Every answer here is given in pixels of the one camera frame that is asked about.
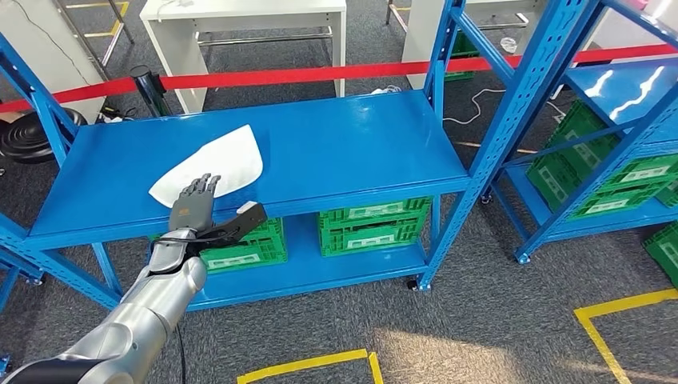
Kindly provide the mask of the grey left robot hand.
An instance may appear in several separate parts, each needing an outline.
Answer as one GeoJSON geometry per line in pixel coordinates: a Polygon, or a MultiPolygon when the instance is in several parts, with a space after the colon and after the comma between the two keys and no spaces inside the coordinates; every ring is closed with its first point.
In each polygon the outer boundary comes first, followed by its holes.
{"type": "Polygon", "coordinates": [[[180,192],[170,212],[169,231],[181,228],[201,231],[213,225],[214,193],[220,179],[220,175],[203,174],[180,192]]]}

